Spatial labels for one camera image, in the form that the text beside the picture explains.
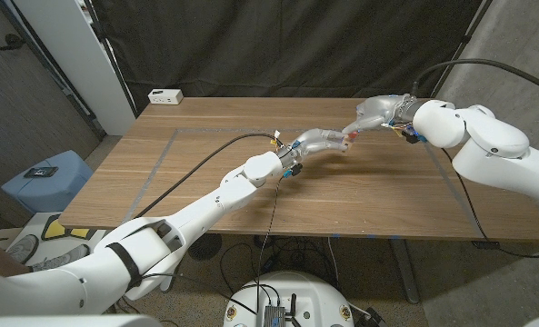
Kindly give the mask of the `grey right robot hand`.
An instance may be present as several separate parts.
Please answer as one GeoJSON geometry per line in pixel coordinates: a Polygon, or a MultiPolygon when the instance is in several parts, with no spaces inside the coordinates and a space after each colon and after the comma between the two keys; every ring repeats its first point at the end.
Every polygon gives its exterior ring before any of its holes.
{"type": "Polygon", "coordinates": [[[410,94],[377,95],[366,98],[356,106],[356,119],[342,133],[350,134],[375,129],[382,124],[410,123],[418,99],[410,94]]]}

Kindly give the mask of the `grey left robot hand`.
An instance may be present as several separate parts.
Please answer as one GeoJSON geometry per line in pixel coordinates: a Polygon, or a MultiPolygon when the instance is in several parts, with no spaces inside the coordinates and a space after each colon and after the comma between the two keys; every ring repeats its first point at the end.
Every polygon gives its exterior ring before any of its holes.
{"type": "Polygon", "coordinates": [[[309,155],[325,150],[345,152],[348,144],[344,141],[345,134],[334,130],[311,129],[295,138],[290,144],[277,152],[282,166],[288,168],[301,163],[309,155]]]}

